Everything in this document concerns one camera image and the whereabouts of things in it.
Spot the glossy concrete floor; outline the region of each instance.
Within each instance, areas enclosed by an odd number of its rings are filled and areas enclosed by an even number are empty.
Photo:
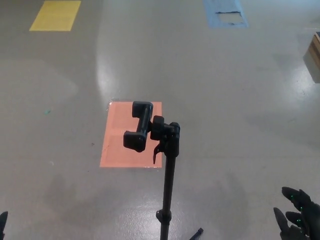
[[[201,0],[83,0],[71,32],[29,32],[42,1],[0,2],[5,240],[159,238],[164,169],[99,168],[111,101],[181,125],[170,239],[276,240],[282,186],[320,203],[320,3],[241,3],[249,28],[209,28]]]

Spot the tripod leg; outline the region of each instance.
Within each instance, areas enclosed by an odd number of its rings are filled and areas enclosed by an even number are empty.
[[[195,235],[193,235],[190,240],[196,240],[197,238],[200,237],[200,235],[204,232],[204,230],[202,228],[199,228],[199,230],[196,232]]]

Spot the adjustment knob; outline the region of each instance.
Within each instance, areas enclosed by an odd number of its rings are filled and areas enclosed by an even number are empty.
[[[163,137],[163,130],[165,126],[165,119],[162,116],[154,116],[152,121],[152,128],[150,138],[159,141]]]

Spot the black metal pole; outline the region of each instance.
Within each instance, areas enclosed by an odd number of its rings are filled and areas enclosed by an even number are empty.
[[[156,212],[156,218],[161,223],[160,240],[168,240],[169,225],[171,221],[171,198],[174,185],[176,158],[165,159],[163,205],[162,209]]]

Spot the hand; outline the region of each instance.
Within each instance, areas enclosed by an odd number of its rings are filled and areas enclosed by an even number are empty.
[[[5,211],[0,214],[0,240],[3,240],[5,237],[4,230],[7,223],[8,212]]]
[[[282,240],[320,240],[320,206],[311,201],[302,190],[283,187],[282,194],[301,213],[288,211],[285,215],[274,208],[276,221],[280,227]],[[288,226],[287,219],[295,224]]]

